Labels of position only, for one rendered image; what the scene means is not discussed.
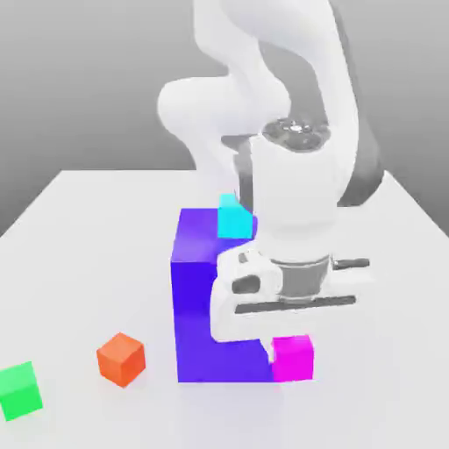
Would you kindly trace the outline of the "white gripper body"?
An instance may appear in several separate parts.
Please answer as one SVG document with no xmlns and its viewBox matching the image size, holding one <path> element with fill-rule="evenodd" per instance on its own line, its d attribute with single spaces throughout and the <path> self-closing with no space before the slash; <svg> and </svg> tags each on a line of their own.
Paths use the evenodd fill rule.
<svg viewBox="0 0 449 449">
<path fill-rule="evenodd" d="M 286 302 L 261 293 L 229 293 L 216 286 L 210 298 L 210 333 L 218 342 L 303 335 L 321 324 L 341 324 L 358 305 L 356 295 Z"/>
</svg>

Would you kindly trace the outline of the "small orange cube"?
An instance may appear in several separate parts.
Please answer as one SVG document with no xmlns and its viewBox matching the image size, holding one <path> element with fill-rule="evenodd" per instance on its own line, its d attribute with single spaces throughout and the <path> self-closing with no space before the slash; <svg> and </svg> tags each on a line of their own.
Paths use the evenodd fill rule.
<svg viewBox="0 0 449 449">
<path fill-rule="evenodd" d="M 96 350 L 100 374 L 121 388 L 146 369 L 144 345 L 119 332 Z"/>
</svg>

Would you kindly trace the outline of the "large purple box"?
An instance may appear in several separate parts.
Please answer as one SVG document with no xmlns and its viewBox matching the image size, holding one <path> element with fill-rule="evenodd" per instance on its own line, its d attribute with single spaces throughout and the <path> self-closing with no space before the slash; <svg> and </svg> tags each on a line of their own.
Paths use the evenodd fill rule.
<svg viewBox="0 0 449 449">
<path fill-rule="evenodd" d="M 170 261 L 181 383 L 274 381 L 259 341 L 218 343 L 210 334 L 210 293 L 217 277 L 217 256 L 244 243 L 243 239 L 217 236 L 216 209 L 181 209 Z"/>
</svg>

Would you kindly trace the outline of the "small cyan cube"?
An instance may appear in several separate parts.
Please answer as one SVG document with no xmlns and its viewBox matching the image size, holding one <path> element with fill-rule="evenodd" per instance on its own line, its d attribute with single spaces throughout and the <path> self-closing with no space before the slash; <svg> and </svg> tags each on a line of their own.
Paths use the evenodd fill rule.
<svg viewBox="0 0 449 449">
<path fill-rule="evenodd" d="M 234 194 L 223 194 L 219 198 L 217 236 L 221 239 L 249 239 L 253 236 L 253 215 Z"/>
</svg>

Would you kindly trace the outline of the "small magenta cube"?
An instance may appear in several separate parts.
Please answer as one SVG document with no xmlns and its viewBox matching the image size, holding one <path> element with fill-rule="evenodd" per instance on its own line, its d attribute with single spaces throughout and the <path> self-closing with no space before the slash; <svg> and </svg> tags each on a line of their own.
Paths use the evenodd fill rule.
<svg viewBox="0 0 449 449">
<path fill-rule="evenodd" d="M 311 380 L 314 373 L 314 346 L 308 335 L 275 338 L 272 362 L 275 382 Z"/>
</svg>

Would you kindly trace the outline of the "small green cube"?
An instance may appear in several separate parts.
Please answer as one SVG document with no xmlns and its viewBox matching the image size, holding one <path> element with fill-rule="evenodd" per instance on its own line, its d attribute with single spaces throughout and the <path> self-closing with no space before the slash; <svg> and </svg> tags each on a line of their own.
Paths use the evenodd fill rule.
<svg viewBox="0 0 449 449">
<path fill-rule="evenodd" d="M 6 422 L 43 408 L 30 361 L 0 369 L 0 408 Z"/>
</svg>

